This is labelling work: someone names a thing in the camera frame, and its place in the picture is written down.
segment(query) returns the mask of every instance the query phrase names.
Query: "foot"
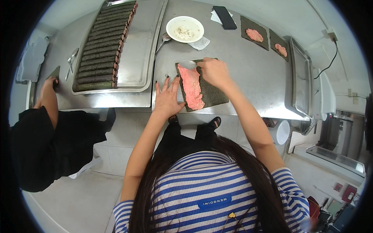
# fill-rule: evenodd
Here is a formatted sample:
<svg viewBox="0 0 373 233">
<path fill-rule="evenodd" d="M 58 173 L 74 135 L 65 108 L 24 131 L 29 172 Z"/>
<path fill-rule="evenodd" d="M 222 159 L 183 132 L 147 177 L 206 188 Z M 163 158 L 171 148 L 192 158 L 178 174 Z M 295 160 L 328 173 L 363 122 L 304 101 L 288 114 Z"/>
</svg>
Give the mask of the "foot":
<svg viewBox="0 0 373 233">
<path fill-rule="evenodd" d="M 212 127 L 214 127 L 214 130 L 215 130 L 220 126 L 221 122 L 222 122 L 222 119 L 220 117 L 215 117 L 208 123 L 208 125 L 211 125 Z"/>
<path fill-rule="evenodd" d="M 106 115 L 106 123 L 109 125 L 109 128 L 106 132 L 109 132 L 112 129 L 112 126 L 115 122 L 116 114 L 114 108 L 109 108 Z"/>
<path fill-rule="evenodd" d="M 176 115 L 170 116 L 170 118 L 168 119 L 169 124 L 173 122 L 179 122 L 178 117 Z"/>
</svg>

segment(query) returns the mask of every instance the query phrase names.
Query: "stainless steel tray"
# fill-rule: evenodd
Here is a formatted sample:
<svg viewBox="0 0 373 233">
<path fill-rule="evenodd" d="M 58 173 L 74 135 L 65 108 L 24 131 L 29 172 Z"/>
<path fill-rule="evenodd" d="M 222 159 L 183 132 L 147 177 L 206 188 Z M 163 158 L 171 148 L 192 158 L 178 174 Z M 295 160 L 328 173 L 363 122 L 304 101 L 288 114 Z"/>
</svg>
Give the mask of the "stainless steel tray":
<svg viewBox="0 0 373 233">
<path fill-rule="evenodd" d="M 293 72 L 292 105 L 299 115 L 313 116 L 313 69 L 311 57 L 290 37 L 290 52 Z"/>
<path fill-rule="evenodd" d="M 72 94 L 141 92 L 146 90 L 153 79 L 154 54 L 167 2 L 168 0 L 137 0 L 136 14 L 129 28 L 128 37 L 120 57 L 118 88 L 81 92 L 74 92 L 71 89 Z M 84 40 L 79 48 L 78 60 L 82 57 L 83 52 L 80 51 L 84 50 L 85 43 Z M 78 68 L 77 64 L 74 67 L 73 86 L 76 85 Z"/>
</svg>

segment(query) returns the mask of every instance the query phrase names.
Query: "metal spoon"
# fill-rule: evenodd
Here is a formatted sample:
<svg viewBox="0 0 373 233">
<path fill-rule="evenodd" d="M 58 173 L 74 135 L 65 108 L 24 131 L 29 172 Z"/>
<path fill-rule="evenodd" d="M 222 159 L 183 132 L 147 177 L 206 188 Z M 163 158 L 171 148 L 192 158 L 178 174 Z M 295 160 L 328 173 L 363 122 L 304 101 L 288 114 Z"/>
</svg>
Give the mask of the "metal spoon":
<svg viewBox="0 0 373 233">
<path fill-rule="evenodd" d="M 197 67 L 197 63 L 195 63 L 194 61 L 182 61 L 182 62 L 179 62 L 179 64 L 182 67 L 184 67 L 186 69 L 189 69 L 189 70 Z"/>
<path fill-rule="evenodd" d="M 158 54 L 158 52 L 159 52 L 159 50 L 161 49 L 161 47 L 163 46 L 163 44 L 164 44 L 166 41 L 170 41 L 170 40 L 172 40 L 172 39 L 171 39 L 171 37 L 167 34 L 167 32 L 165 32 L 165 33 L 163 33 L 163 35 L 162 35 L 162 40 L 163 40 L 163 42 L 162 42 L 161 46 L 159 46 L 159 48 L 157 49 L 155 56 Z"/>
<path fill-rule="evenodd" d="M 68 60 L 68 64 L 69 64 L 69 70 L 68 70 L 68 73 L 66 74 L 65 81 L 68 79 L 69 71 L 71 71 L 71 75 L 73 75 L 71 63 L 73 62 L 74 57 L 76 57 L 76 55 L 78 54 L 78 51 L 79 51 L 79 48 L 76 48 L 72 52 L 71 57 L 66 57 L 66 59 Z"/>
</svg>

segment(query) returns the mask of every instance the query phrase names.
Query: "woman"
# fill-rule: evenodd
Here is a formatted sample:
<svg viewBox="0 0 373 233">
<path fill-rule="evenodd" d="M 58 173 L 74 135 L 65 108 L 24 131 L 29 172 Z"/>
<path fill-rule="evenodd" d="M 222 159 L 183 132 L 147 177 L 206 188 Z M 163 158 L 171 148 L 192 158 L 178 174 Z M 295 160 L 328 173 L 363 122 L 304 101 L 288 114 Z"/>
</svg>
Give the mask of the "woman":
<svg viewBox="0 0 373 233">
<path fill-rule="evenodd" d="M 278 154 L 257 111 L 230 78 L 226 64 L 204 58 L 203 78 L 233 104 L 256 157 L 216 136 L 220 118 L 197 128 L 195 140 L 180 135 L 175 116 L 180 77 L 162 92 L 129 158 L 116 232 L 300 232 L 308 202 Z M 152 157 L 163 124 L 169 126 Z"/>
<path fill-rule="evenodd" d="M 106 140 L 115 121 L 109 109 L 106 121 L 84 111 L 58 111 L 49 77 L 33 109 L 19 114 L 10 131 L 10 152 L 21 189 L 39 192 L 61 176 L 78 172 L 93 158 L 93 144 Z"/>
</svg>

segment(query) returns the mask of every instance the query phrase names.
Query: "blue and white striped shirt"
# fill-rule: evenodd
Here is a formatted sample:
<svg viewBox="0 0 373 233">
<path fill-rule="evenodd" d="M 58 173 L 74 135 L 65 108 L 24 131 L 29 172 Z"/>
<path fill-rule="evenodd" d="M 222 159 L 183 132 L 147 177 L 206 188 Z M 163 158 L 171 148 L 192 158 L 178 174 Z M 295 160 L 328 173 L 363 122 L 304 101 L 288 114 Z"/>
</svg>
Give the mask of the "blue and white striped shirt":
<svg viewBox="0 0 373 233">
<path fill-rule="evenodd" d="M 286 222 L 292 232 L 309 218 L 309 205 L 286 167 L 272 172 L 283 202 Z M 201 151 L 179 159 L 157 180 L 154 194 L 154 221 L 157 232 L 233 232 L 236 219 L 253 231 L 257 212 L 256 194 L 240 167 L 229 156 Z M 115 232 L 128 232 L 133 200 L 114 207 Z"/>
</svg>

